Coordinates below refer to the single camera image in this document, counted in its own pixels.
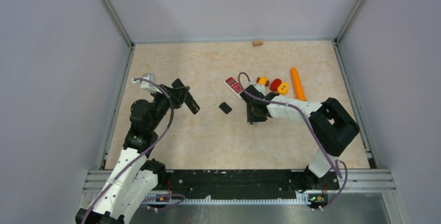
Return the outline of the black remote control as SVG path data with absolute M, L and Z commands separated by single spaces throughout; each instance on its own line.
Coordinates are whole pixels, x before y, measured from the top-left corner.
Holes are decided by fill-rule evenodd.
M 190 93 L 190 87 L 186 86 L 179 78 L 172 83 L 172 87 L 184 90 L 185 98 L 182 100 L 182 102 L 186 104 L 192 114 L 196 115 L 199 112 L 200 107 Z

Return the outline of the black battery cover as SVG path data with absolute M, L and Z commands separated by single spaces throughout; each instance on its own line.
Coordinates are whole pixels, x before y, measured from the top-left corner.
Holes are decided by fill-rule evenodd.
M 218 106 L 225 114 L 229 114 L 232 111 L 232 108 L 226 103 L 226 102 L 222 102 L 219 106 Z

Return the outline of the white remote control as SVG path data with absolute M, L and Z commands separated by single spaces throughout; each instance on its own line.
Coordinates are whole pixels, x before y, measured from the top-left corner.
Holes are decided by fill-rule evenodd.
M 230 76 L 224 80 L 224 84 L 240 99 L 242 99 L 243 88 L 238 81 Z

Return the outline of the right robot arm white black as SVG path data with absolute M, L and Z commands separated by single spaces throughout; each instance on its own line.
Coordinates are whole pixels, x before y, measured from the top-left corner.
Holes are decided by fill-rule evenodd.
M 360 132 L 359 125 L 335 98 L 308 102 L 278 93 L 263 95 L 256 85 L 248 86 L 240 97 L 251 115 L 249 123 L 283 118 L 306 125 L 318 145 L 305 174 L 305 182 L 312 189 L 318 189 L 326 182 L 326 173 L 336 170 L 338 158 Z

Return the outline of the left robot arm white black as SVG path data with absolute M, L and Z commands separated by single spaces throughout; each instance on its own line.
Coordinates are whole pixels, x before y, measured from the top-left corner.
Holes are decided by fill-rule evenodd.
M 129 223 L 148 193 L 166 185 L 164 164 L 148 159 L 163 137 L 155 129 L 167 112 L 173 117 L 174 110 L 183 104 L 194 114 L 200 109 L 189 92 L 189 86 L 178 78 L 171 87 L 157 85 L 145 78 L 136 78 L 135 81 L 146 85 L 145 89 L 153 100 L 139 99 L 131 105 L 131 126 L 116 166 L 89 207 L 79 209 L 76 223 Z

